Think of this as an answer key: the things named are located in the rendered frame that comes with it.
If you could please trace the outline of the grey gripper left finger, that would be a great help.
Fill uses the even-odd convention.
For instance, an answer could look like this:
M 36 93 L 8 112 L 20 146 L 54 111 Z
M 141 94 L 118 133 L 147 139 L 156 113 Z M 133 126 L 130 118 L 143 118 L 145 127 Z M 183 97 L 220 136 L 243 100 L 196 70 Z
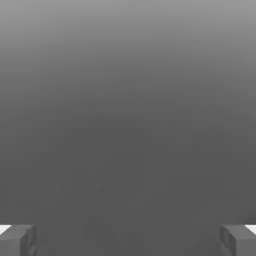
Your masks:
M 37 226 L 10 225 L 0 234 L 0 256 L 37 256 Z

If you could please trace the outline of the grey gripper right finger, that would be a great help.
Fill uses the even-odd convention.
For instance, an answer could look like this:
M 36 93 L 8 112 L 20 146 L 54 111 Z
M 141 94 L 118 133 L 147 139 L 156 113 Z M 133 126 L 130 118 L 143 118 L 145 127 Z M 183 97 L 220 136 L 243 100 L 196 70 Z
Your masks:
M 221 225 L 222 256 L 256 256 L 256 224 Z

